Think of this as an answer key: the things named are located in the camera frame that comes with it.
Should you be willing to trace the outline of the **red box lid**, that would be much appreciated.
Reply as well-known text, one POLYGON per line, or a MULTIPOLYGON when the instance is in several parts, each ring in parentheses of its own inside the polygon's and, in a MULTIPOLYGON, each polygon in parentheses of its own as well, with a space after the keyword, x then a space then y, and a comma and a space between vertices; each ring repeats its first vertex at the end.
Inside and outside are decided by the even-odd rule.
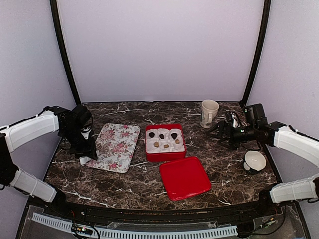
POLYGON ((209 177, 197 157, 165 163, 160 166, 160 174, 172 201, 181 201, 211 190, 209 177))

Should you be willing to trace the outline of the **red box with paper cups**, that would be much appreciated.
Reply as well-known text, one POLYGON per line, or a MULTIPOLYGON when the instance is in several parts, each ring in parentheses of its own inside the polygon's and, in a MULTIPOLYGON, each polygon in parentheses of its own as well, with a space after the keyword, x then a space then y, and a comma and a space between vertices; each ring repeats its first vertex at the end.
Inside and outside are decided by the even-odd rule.
POLYGON ((184 139, 183 128, 180 124, 162 124, 149 125, 145 132, 145 153, 148 162, 165 162, 174 161, 186 157, 186 145, 184 139), (149 133, 153 132, 155 136, 149 138, 149 133), (172 133, 177 133, 180 144, 176 144, 172 137, 172 133), (160 139, 160 134, 164 135, 164 139, 160 139), (154 142, 159 143, 159 147, 154 147, 154 142), (164 149, 164 145, 168 144, 169 148, 164 149))

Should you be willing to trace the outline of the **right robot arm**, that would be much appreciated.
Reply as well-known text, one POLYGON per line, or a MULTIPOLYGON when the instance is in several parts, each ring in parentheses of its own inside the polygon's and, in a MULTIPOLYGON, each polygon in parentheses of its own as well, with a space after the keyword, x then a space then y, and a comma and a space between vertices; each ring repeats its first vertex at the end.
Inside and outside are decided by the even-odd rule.
MULTIPOLYGON (((291 125, 280 122, 268 123, 262 104, 244 107, 247 126, 233 126, 231 114, 227 120, 220 121, 206 134, 218 140, 218 145, 236 150, 242 143, 256 141, 270 147, 283 149, 297 155, 314 166, 319 165, 319 141, 305 135, 291 125)), ((274 203, 292 200, 308 200, 314 203, 319 200, 319 176, 317 174, 288 182, 271 185, 259 194, 254 211, 265 216, 274 207, 274 203)))

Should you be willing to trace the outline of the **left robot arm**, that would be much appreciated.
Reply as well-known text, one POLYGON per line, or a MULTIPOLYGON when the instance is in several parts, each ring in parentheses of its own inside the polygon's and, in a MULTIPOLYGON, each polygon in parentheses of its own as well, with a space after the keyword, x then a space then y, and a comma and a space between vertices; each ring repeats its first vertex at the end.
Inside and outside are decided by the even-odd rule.
POLYGON ((39 114, 0 129, 0 185, 15 189, 50 203, 59 217, 70 213, 65 194, 56 187, 27 173, 13 163, 11 154, 21 146, 44 135, 57 132, 66 139, 68 152, 84 165, 97 160, 93 138, 93 116, 84 105, 69 110, 60 106, 46 106, 39 114))

